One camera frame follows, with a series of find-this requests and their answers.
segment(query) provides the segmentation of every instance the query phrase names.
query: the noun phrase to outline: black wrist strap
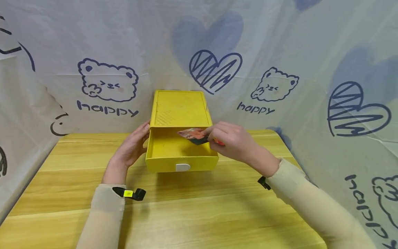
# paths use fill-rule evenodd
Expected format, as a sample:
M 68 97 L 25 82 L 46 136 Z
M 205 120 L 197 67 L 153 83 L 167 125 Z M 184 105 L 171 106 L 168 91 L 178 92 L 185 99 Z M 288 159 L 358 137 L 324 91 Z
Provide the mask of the black wrist strap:
M 121 187 L 113 187 L 112 190 L 120 197 L 133 199 L 136 201 L 142 201 L 146 194 L 146 191 L 141 188 L 138 188 L 135 192 Z
M 268 184 L 265 183 L 265 177 L 264 176 L 260 177 L 260 179 L 258 179 L 257 182 L 259 184 L 261 184 L 265 189 L 271 190 L 271 186 L 269 186 Z

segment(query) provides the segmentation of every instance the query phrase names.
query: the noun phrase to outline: white backdrop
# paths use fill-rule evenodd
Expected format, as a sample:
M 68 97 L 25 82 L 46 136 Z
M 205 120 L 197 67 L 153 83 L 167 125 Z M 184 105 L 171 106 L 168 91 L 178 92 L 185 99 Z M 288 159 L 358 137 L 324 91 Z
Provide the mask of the white backdrop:
M 155 89 L 201 90 L 213 121 L 276 130 L 398 246 L 396 0 L 0 0 L 0 14 L 2 216 L 60 136 L 129 132 Z

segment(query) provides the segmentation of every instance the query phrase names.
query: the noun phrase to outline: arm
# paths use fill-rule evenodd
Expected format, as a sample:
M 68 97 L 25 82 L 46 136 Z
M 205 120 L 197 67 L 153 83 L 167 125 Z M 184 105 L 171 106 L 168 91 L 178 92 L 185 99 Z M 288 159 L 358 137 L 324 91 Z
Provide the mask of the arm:
M 242 127 L 219 122 L 207 128 L 210 147 L 244 162 L 267 178 L 277 197 L 294 210 L 325 241 L 329 249 L 375 249 L 360 223 L 327 193 L 310 183 L 305 174 L 259 146 Z M 213 142 L 217 138 L 225 146 Z
M 131 133 L 109 161 L 102 183 L 95 190 L 77 249 L 117 248 L 125 200 L 112 187 L 126 188 L 128 168 L 146 152 L 142 145 L 148 131 L 149 121 Z

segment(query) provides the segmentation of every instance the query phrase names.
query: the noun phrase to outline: left hand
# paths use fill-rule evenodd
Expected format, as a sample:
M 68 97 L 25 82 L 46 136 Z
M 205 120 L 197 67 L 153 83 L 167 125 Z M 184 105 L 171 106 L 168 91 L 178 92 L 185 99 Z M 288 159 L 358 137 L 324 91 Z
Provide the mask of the left hand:
M 149 122 L 146 121 L 133 131 L 116 150 L 109 164 L 117 164 L 129 168 L 137 159 L 146 152 L 144 142 L 149 137 Z

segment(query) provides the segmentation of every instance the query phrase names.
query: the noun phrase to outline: yellow tag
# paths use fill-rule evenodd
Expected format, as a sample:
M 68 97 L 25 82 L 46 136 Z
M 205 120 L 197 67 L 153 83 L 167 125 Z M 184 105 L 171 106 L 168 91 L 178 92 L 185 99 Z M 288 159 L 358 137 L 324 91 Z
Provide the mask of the yellow tag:
M 132 190 L 125 190 L 123 197 L 132 197 L 133 193 L 134 192 Z

